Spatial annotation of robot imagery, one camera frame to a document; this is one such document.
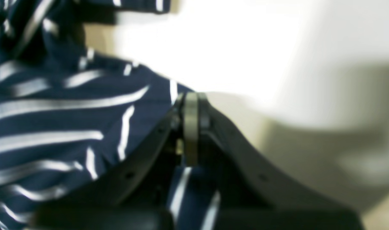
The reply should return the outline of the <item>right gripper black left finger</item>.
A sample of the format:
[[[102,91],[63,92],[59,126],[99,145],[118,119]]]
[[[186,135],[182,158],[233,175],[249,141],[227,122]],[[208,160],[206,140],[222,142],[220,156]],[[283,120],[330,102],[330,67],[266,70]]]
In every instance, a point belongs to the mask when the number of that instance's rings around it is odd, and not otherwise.
[[[39,208],[33,230],[174,230],[166,208],[175,166],[182,155],[185,93],[144,141],[99,179]]]

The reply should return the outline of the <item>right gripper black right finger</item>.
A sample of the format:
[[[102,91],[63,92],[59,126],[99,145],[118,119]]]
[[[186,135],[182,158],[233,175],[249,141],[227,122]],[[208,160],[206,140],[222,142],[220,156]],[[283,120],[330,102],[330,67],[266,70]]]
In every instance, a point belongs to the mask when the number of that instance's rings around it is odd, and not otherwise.
[[[262,156],[198,94],[198,164],[214,179],[214,230],[363,230],[359,215],[309,189]]]

